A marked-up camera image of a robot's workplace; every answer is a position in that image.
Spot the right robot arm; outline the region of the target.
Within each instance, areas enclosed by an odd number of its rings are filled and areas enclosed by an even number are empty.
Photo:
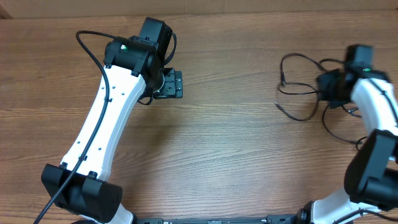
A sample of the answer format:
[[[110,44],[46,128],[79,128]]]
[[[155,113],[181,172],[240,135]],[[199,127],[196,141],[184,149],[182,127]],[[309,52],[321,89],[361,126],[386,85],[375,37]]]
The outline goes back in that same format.
[[[301,208],[292,223],[352,223],[365,215],[382,219],[397,208],[397,101],[387,73],[373,69],[373,48],[350,45],[342,70],[317,78],[318,95],[331,107],[354,103],[367,131],[365,142],[349,164],[343,188]]]

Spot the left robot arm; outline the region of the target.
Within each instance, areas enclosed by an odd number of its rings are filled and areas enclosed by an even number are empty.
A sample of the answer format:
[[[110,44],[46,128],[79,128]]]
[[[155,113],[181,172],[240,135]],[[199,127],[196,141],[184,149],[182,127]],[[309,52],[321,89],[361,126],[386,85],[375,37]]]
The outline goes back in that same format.
[[[173,30],[151,17],[137,36],[110,37],[103,61],[96,62],[101,83],[76,141],[59,165],[42,172],[50,205],[83,223],[136,222],[121,203],[122,188],[109,183],[113,158],[136,104],[183,96],[182,73],[169,67],[176,46]]]

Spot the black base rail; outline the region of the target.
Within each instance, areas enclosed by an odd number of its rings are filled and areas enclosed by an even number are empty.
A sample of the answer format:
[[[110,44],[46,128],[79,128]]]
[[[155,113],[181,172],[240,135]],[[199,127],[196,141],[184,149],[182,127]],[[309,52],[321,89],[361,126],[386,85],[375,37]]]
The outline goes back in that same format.
[[[296,214],[267,215],[266,217],[243,218],[137,218],[134,216],[133,224],[282,224],[282,223],[311,223],[310,212],[313,201],[309,201]]]

